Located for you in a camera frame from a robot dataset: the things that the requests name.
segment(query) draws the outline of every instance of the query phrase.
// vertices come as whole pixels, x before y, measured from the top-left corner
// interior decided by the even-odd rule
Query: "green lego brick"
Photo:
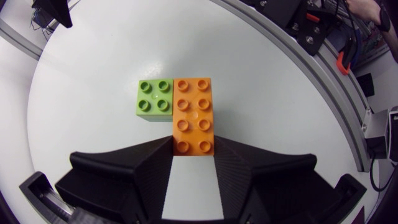
[[[148,121],[171,121],[173,118],[173,79],[140,80],[136,115]]]

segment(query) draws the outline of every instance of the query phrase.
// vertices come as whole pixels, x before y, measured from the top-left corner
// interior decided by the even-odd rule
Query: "black cable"
[[[349,17],[349,21],[351,22],[351,26],[353,27],[354,40],[355,40],[355,43],[356,43],[357,40],[356,40],[356,32],[355,32],[354,20],[353,20],[353,17],[351,15],[351,12],[348,9],[347,2],[345,0],[343,0],[343,4],[344,4],[344,7],[346,8],[346,11],[347,11],[347,14],[348,14],[348,17]]]
[[[384,187],[381,187],[381,188],[377,187],[376,184],[374,183],[374,179],[373,179],[373,164],[374,164],[375,158],[376,158],[376,153],[373,153],[373,156],[372,156],[372,163],[371,163],[371,171],[370,171],[370,175],[371,175],[371,184],[372,184],[372,187],[373,187],[373,189],[374,189],[375,191],[377,191],[377,192],[382,192],[382,191],[385,190],[385,189],[387,188],[387,186],[390,184],[390,181],[391,181],[391,179],[392,179],[392,175],[394,174],[394,172],[391,174],[390,178],[388,179],[388,181],[387,181],[387,183],[386,183],[386,185],[385,185]]]
[[[338,11],[338,3],[340,2],[340,0],[336,1],[336,11],[335,11],[335,17],[337,16],[337,11]]]

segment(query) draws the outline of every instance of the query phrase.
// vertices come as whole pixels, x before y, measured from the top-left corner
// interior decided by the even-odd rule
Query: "screw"
[[[261,1],[260,2],[260,6],[262,6],[262,7],[266,6],[266,4],[267,4],[267,1]]]
[[[295,23],[293,24],[293,26],[292,26],[292,29],[293,29],[293,30],[296,30],[296,31],[299,31],[299,24],[295,22]]]
[[[316,34],[320,34],[320,32],[321,32],[321,30],[319,29],[319,27],[313,27],[313,31],[314,31]]]
[[[307,43],[313,44],[313,38],[311,36],[306,36],[305,40],[307,41]]]

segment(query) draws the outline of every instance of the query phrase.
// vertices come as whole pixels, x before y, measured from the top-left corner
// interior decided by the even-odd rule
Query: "red clip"
[[[309,14],[309,13],[307,13],[307,14],[305,15],[305,17],[306,17],[308,20],[311,20],[312,22],[319,23],[319,21],[320,21],[320,19],[319,19],[318,17],[316,17],[316,16],[314,16],[314,15],[311,15],[311,14]]]
[[[347,68],[345,68],[343,66],[343,56],[344,56],[344,52],[340,52],[338,54],[336,65],[337,65],[338,70],[340,70],[343,75],[348,75],[349,74],[349,66],[351,65],[351,63],[349,63]]]

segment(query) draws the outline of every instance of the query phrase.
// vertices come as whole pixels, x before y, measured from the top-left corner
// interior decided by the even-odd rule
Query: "orange lego brick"
[[[176,78],[173,94],[174,155],[214,155],[211,80]]]

